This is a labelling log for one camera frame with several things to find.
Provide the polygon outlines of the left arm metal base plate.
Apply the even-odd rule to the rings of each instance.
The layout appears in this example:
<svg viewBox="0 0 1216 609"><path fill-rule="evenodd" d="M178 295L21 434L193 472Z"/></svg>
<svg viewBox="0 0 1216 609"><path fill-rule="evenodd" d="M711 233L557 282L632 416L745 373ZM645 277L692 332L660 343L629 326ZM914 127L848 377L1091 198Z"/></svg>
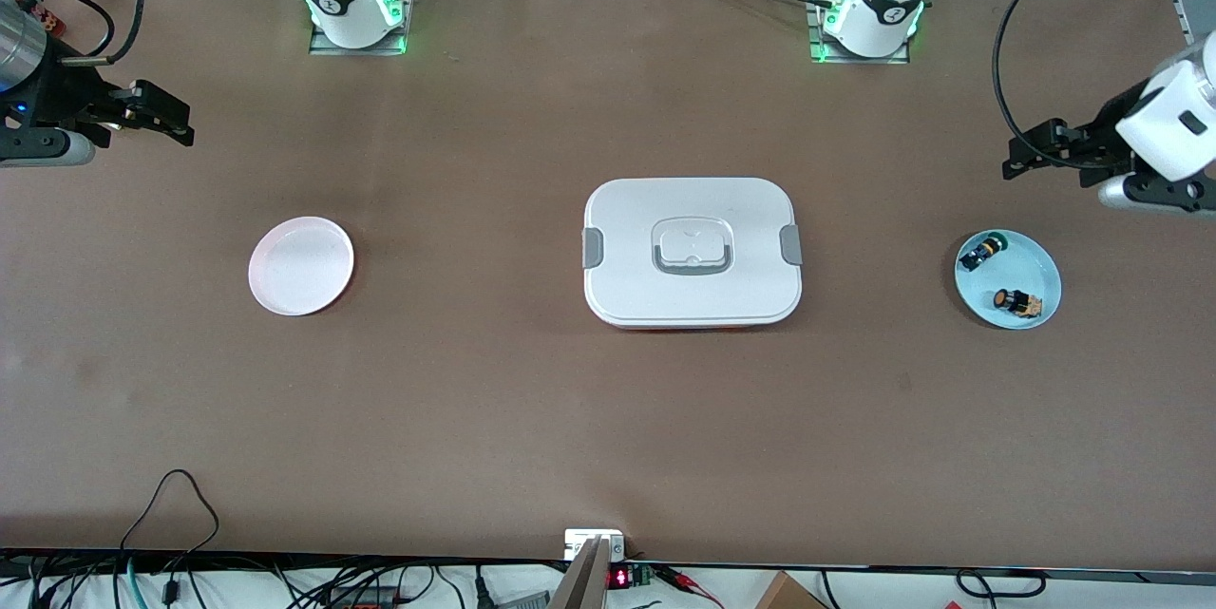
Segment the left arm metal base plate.
<svg viewBox="0 0 1216 609"><path fill-rule="evenodd" d="M821 9L815 2L824 0L807 0L807 53L809 58L818 64L907 64L910 61L910 47L917 30L917 26L910 26L903 35L903 41L894 53L886 56L863 56L851 53L846 46L838 41L837 36L826 33L829 26L840 19L838 6Z"/></svg>

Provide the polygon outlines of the grey metal bar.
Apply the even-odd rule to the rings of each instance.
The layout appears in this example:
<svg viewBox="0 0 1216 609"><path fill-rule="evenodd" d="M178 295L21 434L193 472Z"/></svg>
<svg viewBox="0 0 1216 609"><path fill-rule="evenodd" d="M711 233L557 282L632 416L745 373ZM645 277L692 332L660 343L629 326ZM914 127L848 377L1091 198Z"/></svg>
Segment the grey metal bar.
<svg viewBox="0 0 1216 609"><path fill-rule="evenodd" d="M604 609L613 549L603 534L582 541L546 609Z"/></svg>

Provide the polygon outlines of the light blue round plate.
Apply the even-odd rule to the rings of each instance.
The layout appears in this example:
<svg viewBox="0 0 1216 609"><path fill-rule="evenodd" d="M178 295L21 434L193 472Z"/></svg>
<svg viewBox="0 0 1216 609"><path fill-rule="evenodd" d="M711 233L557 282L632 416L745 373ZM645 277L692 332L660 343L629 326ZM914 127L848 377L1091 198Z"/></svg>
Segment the light blue round plate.
<svg viewBox="0 0 1216 609"><path fill-rule="evenodd" d="M983 263L974 272L959 267L959 255L976 246L989 232L1000 232L1009 246ZM1017 289L1042 298L1043 312L1038 318L1019 318L992 306L1000 289ZM955 291L967 309L987 325L1003 331L1030 331L1045 325L1058 311L1063 297L1063 281L1052 256L1037 241L1008 229L990 229L972 235L959 246L955 261Z"/></svg>

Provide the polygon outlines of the red clip lead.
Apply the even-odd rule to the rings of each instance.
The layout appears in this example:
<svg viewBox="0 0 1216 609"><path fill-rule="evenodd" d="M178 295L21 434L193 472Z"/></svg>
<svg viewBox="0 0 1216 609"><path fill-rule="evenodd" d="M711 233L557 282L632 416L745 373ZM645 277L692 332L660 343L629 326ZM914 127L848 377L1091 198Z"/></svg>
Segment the red clip lead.
<svg viewBox="0 0 1216 609"><path fill-rule="evenodd" d="M696 582L691 576L674 570L672 566L652 564L651 570L657 579L660 579L664 583L669 583L669 586L674 590L703 598L704 600L710 600L716 609L727 609L721 600L717 600L716 596L703 588L700 583Z"/></svg>

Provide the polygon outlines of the small white device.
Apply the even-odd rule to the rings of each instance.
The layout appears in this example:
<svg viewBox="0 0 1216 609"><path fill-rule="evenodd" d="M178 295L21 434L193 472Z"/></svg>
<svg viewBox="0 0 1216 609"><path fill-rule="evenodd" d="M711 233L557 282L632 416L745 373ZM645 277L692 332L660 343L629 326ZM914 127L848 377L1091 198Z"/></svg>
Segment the small white device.
<svg viewBox="0 0 1216 609"><path fill-rule="evenodd" d="M564 562L573 562L582 545L589 541L606 538L609 541L610 562L625 562L626 537L617 528L565 528L563 541Z"/></svg>

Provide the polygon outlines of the orange push button switch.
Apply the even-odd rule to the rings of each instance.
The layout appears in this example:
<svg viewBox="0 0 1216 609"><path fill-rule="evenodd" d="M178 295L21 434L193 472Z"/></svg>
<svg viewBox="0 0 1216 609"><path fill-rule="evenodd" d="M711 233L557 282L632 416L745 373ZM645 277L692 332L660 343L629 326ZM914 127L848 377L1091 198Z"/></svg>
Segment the orange push button switch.
<svg viewBox="0 0 1216 609"><path fill-rule="evenodd" d="M992 297L992 306L1019 318L1038 318L1043 312L1042 298L1017 289L1000 289Z"/></svg>

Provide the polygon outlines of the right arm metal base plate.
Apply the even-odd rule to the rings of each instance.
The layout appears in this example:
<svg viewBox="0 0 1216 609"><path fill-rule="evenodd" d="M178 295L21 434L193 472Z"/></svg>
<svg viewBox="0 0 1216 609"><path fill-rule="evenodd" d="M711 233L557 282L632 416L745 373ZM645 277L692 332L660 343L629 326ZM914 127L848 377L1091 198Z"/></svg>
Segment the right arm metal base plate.
<svg viewBox="0 0 1216 609"><path fill-rule="evenodd" d="M411 26L413 0L395 0L390 4L389 15L399 19L395 28L368 47L340 47L325 36L317 24L310 29L308 53L315 56L396 56L409 51L409 26Z"/></svg>

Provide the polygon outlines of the brown cardboard box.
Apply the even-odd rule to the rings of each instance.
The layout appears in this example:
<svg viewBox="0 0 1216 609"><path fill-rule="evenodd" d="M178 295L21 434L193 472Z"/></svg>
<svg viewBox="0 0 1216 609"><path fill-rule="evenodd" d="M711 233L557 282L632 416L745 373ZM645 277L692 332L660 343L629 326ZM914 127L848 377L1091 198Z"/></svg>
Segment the brown cardboard box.
<svg viewBox="0 0 1216 609"><path fill-rule="evenodd" d="M795 577L777 571L754 609L831 609Z"/></svg>

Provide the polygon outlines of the pink round plate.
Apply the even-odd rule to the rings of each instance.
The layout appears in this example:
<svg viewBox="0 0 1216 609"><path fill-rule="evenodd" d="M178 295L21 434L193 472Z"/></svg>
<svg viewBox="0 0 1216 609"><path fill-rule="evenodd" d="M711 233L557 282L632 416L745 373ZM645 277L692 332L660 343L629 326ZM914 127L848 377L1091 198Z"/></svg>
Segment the pink round plate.
<svg viewBox="0 0 1216 609"><path fill-rule="evenodd" d="M261 309L305 317L330 308L351 284L355 250L339 224L294 218L257 242L247 267L249 291Z"/></svg>

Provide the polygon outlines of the red drink can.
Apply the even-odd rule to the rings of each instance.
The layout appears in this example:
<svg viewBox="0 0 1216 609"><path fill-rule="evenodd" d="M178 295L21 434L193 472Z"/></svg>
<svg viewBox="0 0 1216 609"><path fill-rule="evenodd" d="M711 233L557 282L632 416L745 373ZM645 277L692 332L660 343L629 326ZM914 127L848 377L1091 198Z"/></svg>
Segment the red drink can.
<svg viewBox="0 0 1216 609"><path fill-rule="evenodd" d="M38 19L40 24L43 24L43 28L47 30L49 36L64 36L64 30L67 28L67 26L64 26L64 21L60 19L60 17L54 15L52 11L49 11L47 7L44 6L43 0L12 0L12 2L16 4L17 9L24 11L26 15Z"/></svg>

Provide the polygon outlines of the white lidded box grey latches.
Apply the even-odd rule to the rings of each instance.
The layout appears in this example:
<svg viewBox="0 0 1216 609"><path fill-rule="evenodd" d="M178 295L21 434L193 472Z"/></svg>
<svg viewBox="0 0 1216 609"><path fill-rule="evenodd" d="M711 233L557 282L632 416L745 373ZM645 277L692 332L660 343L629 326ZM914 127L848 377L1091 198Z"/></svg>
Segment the white lidded box grey latches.
<svg viewBox="0 0 1216 609"><path fill-rule="evenodd" d="M619 177L582 209L582 297L621 329L773 325L803 300L793 202L764 177Z"/></svg>

